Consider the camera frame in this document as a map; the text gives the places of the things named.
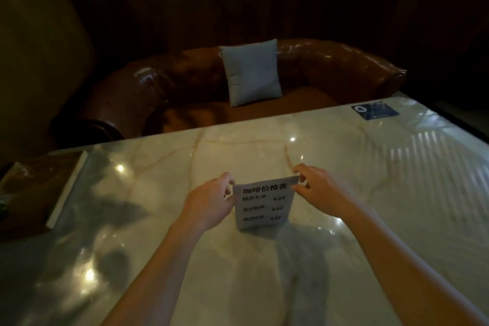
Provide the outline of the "brown leather sofa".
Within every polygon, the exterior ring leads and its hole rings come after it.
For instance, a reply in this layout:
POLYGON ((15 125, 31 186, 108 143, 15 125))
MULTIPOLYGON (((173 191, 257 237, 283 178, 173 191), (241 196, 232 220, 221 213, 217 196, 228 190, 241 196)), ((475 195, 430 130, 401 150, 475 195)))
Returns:
POLYGON ((407 71, 329 40, 269 40, 164 53, 99 80, 74 118, 87 144, 390 97, 407 71))

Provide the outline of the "person's right forearm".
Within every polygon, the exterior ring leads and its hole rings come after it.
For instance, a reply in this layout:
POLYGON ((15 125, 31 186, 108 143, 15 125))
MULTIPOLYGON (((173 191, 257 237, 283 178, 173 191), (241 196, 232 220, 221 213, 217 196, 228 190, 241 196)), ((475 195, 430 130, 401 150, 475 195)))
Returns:
POLYGON ((361 247, 404 326, 489 326, 489 319, 370 210, 340 204, 339 218, 361 247))

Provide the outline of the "white paper price sheet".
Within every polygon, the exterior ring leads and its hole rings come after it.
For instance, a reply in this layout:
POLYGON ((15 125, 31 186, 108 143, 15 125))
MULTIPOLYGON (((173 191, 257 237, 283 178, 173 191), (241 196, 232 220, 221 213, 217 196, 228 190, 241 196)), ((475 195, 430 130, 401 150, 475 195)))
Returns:
POLYGON ((278 225, 288 221, 295 191, 291 186, 299 183, 300 177, 259 181, 233 186, 236 197, 235 223, 238 230, 253 227, 278 225))

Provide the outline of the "person's left hand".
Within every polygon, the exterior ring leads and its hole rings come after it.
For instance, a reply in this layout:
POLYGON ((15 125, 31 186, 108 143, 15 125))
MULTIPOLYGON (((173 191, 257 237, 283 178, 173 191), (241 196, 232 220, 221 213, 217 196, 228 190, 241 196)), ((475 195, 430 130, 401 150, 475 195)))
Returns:
POLYGON ((205 181, 188 193, 180 216, 179 227, 202 235, 220 224, 230 212, 225 212, 225 200, 233 195, 231 187, 235 180, 229 172, 205 181))

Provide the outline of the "person's right hand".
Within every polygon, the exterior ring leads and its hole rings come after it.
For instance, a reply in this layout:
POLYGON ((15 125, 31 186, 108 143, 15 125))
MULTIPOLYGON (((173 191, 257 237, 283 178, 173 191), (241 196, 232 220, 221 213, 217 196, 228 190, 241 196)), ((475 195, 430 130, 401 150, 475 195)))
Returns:
POLYGON ((303 198, 319 211, 342 220, 355 214, 357 201, 342 189, 327 171, 306 164, 297 164, 293 172, 299 174, 299 185, 309 184, 313 198, 303 198))

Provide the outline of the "light grey cushion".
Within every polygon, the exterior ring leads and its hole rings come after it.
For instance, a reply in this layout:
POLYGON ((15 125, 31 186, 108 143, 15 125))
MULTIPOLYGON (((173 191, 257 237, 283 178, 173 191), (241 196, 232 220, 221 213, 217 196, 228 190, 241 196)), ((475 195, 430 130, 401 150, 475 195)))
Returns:
POLYGON ((277 39, 241 46, 220 46, 231 107, 281 98, 277 39))

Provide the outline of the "blue table sticker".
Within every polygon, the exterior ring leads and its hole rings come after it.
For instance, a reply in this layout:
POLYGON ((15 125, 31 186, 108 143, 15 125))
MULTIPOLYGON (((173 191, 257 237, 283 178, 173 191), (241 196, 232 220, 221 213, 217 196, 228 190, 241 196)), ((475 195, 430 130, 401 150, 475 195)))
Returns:
POLYGON ((357 104, 351 106, 351 108, 364 120, 383 119, 399 115, 396 110, 382 101, 357 104))

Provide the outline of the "person's left forearm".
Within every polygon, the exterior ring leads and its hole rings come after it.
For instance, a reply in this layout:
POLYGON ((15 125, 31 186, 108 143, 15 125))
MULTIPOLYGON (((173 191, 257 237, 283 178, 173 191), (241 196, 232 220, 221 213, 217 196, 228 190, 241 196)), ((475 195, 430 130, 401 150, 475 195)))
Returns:
POLYGON ((193 249, 207 229, 178 218, 101 326, 169 326, 193 249))

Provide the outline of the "brown hardcover book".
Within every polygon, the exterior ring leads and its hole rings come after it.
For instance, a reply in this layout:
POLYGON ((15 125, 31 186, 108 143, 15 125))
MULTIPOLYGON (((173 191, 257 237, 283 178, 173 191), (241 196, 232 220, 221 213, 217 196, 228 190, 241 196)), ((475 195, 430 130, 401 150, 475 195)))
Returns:
POLYGON ((79 150, 12 164, 0 179, 0 242, 53 230, 88 156, 79 150))

